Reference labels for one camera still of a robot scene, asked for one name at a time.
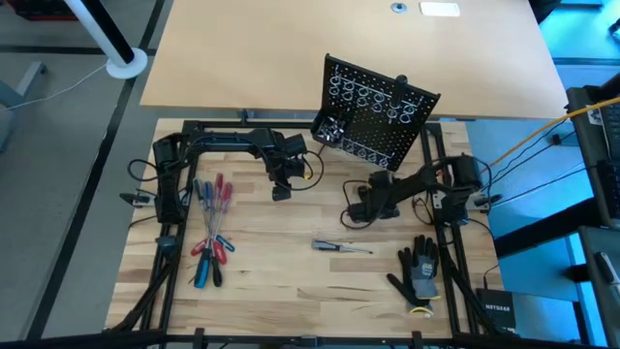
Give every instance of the wooden table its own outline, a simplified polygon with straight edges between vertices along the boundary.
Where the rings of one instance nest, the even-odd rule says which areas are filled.
[[[555,118],[567,98],[527,0],[178,0],[142,95],[149,107],[317,111],[326,53],[441,93],[433,117]]]
[[[183,120],[161,119],[154,140],[179,132]],[[448,155],[470,153],[465,126],[443,123]],[[247,132],[248,129],[218,129]],[[285,136],[302,133],[307,147],[319,150],[306,130],[282,130]],[[191,248],[204,237],[202,214],[196,198],[191,202],[182,259],[174,291],[169,333],[191,334],[196,327],[210,335],[305,335],[351,337],[411,337],[421,331],[427,338],[451,337],[446,302],[434,301],[435,315],[424,318],[409,314],[406,302],[392,288],[386,273],[401,275],[396,252],[411,245],[420,234],[435,237],[432,227],[416,219],[411,202],[401,203],[401,216],[378,221],[362,231],[347,231],[338,221],[346,203],[342,183],[347,179],[367,179],[379,168],[336,149],[323,151],[325,177],[309,191],[293,192],[287,201],[271,201],[272,182],[264,164],[246,153],[205,153],[200,157],[197,176],[214,180],[223,173],[234,186],[231,209],[221,232],[236,247],[223,266],[224,285],[216,288],[209,280],[206,289],[188,283],[194,276],[198,257]],[[308,156],[315,171],[320,167]],[[423,164],[417,140],[400,167],[400,175],[415,172]],[[145,176],[153,176],[147,169]],[[302,179],[292,179],[301,186]],[[143,189],[155,191],[155,182]],[[152,208],[136,209],[134,219],[152,215]],[[482,214],[473,218],[487,222]],[[150,220],[129,231],[127,245],[114,288],[106,326],[117,324],[146,289],[153,256],[154,239],[160,225]],[[480,225],[462,228],[466,258],[473,288],[481,287],[483,273],[497,264],[493,239]],[[374,251],[361,253],[319,252],[311,249],[313,238],[339,241]],[[488,275],[492,288],[501,289],[499,271]],[[443,278],[436,278],[445,294]],[[462,331],[467,330],[464,302],[454,286]],[[154,310],[157,327],[163,292]]]

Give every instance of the glove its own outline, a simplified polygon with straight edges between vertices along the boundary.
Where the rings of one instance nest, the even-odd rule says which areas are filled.
[[[409,312],[424,312],[428,315],[433,315],[433,307],[430,304],[430,300],[421,300],[416,297],[416,290],[411,279],[413,256],[409,247],[403,251],[398,251],[398,260],[400,261],[400,267],[403,272],[403,281],[398,280],[394,274],[389,273],[387,275],[387,281],[398,290],[401,296],[407,300],[410,305]]]
[[[433,239],[425,238],[424,235],[414,238],[411,279],[419,299],[438,300],[441,298],[434,280],[438,266],[439,253]]]

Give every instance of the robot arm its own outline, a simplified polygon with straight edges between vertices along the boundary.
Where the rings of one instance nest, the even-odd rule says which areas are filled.
[[[262,158],[269,180],[275,182],[273,201],[291,197],[291,176],[303,176],[305,166],[299,155],[307,152],[301,135],[285,138],[270,129],[251,132],[171,134],[153,144],[157,169],[155,210],[160,223],[178,224],[183,221],[184,207],[178,196],[177,183],[181,170],[207,151],[249,152]]]
[[[442,184],[436,180],[437,172],[445,166],[451,167],[453,183]],[[355,223],[397,217],[400,215],[398,203],[426,190],[436,192],[439,198],[441,208],[435,220],[440,224],[459,223],[467,218],[465,204],[470,194],[481,188],[477,161],[468,155],[441,159],[402,179],[395,178],[389,171],[376,172],[370,176],[368,184],[357,189],[361,203],[347,207]]]

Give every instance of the pegboard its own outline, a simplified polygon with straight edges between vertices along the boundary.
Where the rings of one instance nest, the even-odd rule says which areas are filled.
[[[398,170],[441,96],[403,83],[403,78],[391,79],[328,54],[314,139]]]

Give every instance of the white base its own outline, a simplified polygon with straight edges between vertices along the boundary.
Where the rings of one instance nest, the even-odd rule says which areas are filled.
[[[139,48],[132,48],[132,51],[134,52],[134,60],[124,67],[119,67],[108,59],[106,69],[111,77],[116,79],[131,79],[137,77],[144,71],[148,64],[146,53]]]

